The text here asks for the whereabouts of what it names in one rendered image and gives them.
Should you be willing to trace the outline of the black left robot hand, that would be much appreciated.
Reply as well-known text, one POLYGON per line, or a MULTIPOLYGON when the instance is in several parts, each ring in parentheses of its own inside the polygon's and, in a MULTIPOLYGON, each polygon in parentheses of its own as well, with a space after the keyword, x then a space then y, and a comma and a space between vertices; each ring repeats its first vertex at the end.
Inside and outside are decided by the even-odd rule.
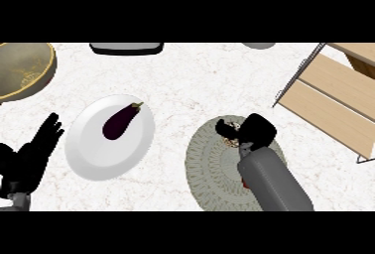
POLYGON ((2 198, 10 193, 31 194, 36 191, 64 132, 59 115, 52 113, 33 141, 24 144, 18 152, 0 143, 2 198))

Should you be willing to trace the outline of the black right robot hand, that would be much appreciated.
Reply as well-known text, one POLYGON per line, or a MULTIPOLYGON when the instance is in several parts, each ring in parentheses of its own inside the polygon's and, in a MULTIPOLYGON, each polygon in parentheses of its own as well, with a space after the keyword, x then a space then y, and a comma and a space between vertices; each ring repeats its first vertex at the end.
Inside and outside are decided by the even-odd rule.
MULTIPOLYGON (((223 119, 216 124, 216 131, 223 137, 230 132, 230 128, 223 119)), ((278 129, 273 123, 260 114, 253 113, 241 125, 239 144, 251 143, 251 150, 256 151, 270 145, 276 134, 278 129)))

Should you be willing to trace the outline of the round grey woven placemat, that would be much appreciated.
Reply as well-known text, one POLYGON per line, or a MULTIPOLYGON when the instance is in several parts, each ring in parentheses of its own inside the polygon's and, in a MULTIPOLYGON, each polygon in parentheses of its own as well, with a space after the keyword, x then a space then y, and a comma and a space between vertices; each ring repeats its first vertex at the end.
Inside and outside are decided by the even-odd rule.
MULTIPOLYGON (((205 211, 261 211, 261 206, 250 189, 244 187, 238 171, 239 147, 225 144, 216 131, 220 119, 241 125, 248 117, 226 115, 211 119, 197 130, 186 150, 186 178, 192 195, 205 211)), ((282 148, 270 143, 285 163, 282 148)))

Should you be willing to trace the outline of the wooden tiered shelf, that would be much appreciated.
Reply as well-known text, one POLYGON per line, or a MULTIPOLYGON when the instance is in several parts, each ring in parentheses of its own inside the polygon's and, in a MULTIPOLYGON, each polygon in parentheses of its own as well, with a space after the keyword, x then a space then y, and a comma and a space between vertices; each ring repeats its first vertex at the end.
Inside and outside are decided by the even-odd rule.
POLYGON ((357 154, 357 163, 375 161, 375 43, 319 43, 278 104, 357 154))

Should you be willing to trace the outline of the white oval plate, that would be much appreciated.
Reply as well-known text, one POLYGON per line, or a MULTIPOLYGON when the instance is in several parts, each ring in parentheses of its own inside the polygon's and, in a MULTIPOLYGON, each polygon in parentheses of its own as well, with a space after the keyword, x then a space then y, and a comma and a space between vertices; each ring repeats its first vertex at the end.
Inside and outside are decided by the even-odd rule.
POLYGON ((80 114, 67 138, 67 159, 80 177, 106 181, 140 162, 155 123, 145 101, 121 94, 98 100, 80 114))

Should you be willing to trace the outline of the dark purple eggplant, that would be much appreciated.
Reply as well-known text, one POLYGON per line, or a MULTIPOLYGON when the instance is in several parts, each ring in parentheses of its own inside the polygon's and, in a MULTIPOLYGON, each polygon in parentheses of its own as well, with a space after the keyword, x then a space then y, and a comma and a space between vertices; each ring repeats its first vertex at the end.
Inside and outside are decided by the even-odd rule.
POLYGON ((117 140, 129 124, 140 111, 142 102, 130 103, 117 113, 108 118, 102 126, 102 135, 108 140, 117 140))

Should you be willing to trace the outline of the brass-coloured round bowl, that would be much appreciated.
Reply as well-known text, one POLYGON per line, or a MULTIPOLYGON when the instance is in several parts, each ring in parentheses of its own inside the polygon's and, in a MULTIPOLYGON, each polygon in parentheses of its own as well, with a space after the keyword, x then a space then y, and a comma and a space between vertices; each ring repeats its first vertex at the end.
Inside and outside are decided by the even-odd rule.
POLYGON ((0 104, 39 93, 58 68, 50 43, 0 43, 0 104))

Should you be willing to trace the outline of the grey round object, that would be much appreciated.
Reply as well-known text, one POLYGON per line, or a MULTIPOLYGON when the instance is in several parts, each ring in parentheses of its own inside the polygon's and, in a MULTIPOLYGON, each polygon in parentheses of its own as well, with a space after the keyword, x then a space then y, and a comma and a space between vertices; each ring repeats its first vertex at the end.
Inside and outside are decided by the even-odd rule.
POLYGON ((276 43, 242 43, 250 49, 264 50, 275 46, 276 43))

